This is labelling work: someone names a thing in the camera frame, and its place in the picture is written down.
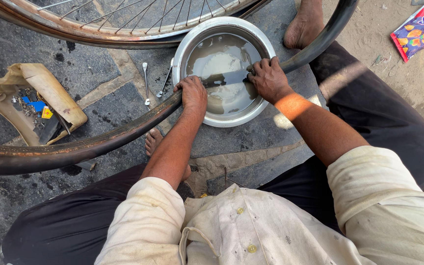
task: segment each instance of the water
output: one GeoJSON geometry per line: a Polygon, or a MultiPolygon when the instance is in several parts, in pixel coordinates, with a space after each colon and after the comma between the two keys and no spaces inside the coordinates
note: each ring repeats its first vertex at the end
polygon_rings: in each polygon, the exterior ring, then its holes
{"type": "MultiPolygon", "coordinates": [[[[244,70],[259,60],[261,57],[256,48],[244,38],[217,33],[193,49],[186,63],[185,75],[206,79],[214,74],[244,70]]],[[[208,87],[207,111],[217,115],[235,114],[251,105],[257,95],[249,82],[208,87]]]]}

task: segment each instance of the blue item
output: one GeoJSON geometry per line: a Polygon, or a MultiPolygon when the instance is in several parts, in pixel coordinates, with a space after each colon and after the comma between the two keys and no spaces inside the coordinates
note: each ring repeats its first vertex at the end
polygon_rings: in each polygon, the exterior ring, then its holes
{"type": "Polygon", "coordinates": [[[42,101],[34,101],[31,103],[27,103],[28,106],[34,106],[36,112],[42,111],[43,107],[45,107],[45,103],[42,101]]]}

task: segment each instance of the hand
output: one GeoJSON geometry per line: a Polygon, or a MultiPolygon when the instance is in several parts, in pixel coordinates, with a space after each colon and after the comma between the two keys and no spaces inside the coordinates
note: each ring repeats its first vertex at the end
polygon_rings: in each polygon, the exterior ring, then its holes
{"type": "Polygon", "coordinates": [[[287,83],[286,74],[279,66],[279,58],[274,56],[271,60],[264,58],[261,62],[253,64],[256,75],[248,74],[258,94],[271,104],[275,104],[284,96],[293,92],[287,83]]]}
{"type": "Polygon", "coordinates": [[[205,116],[207,109],[207,90],[205,90],[199,77],[192,75],[183,78],[174,86],[173,92],[183,89],[182,100],[184,110],[193,111],[205,116]]]}

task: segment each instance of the steel basin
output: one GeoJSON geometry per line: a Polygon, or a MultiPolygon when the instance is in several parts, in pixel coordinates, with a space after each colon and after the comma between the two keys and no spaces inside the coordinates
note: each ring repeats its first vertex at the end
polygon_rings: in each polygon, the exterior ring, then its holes
{"type": "MultiPolygon", "coordinates": [[[[196,26],[180,43],[174,55],[173,84],[177,84],[186,76],[186,62],[196,45],[216,33],[232,33],[241,36],[256,48],[261,58],[272,58],[276,55],[271,42],[255,25],[236,17],[215,17],[196,26]]],[[[204,123],[214,127],[238,126],[255,118],[267,105],[268,102],[258,96],[250,106],[232,115],[223,116],[206,112],[204,123]]]]}

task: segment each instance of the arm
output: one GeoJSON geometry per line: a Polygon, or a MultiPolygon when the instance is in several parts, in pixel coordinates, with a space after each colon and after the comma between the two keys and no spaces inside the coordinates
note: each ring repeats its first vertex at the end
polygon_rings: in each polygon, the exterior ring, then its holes
{"type": "Polygon", "coordinates": [[[115,210],[96,265],[180,264],[178,242],[186,210],[175,191],[185,175],[192,142],[207,107],[197,76],[181,80],[184,111],[163,138],[142,176],[115,210]]]}
{"type": "Polygon", "coordinates": [[[192,142],[204,121],[207,108],[207,91],[197,76],[181,80],[174,87],[174,92],[178,89],[183,89],[184,111],[153,153],[140,177],[166,180],[174,190],[184,180],[192,142]]]}
{"type": "Polygon", "coordinates": [[[248,75],[258,93],[284,114],[315,155],[330,165],[349,150],[369,145],[350,125],[333,113],[304,99],[288,85],[279,59],[262,59],[248,75]]]}
{"type": "Polygon", "coordinates": [[[277,57],[253,65],[258,93],[297,128],[328,167],[338,226],[379,265],[424,262],[424,192],[393,151],[369,146],[348,124],[297,95],[277,57]]]}

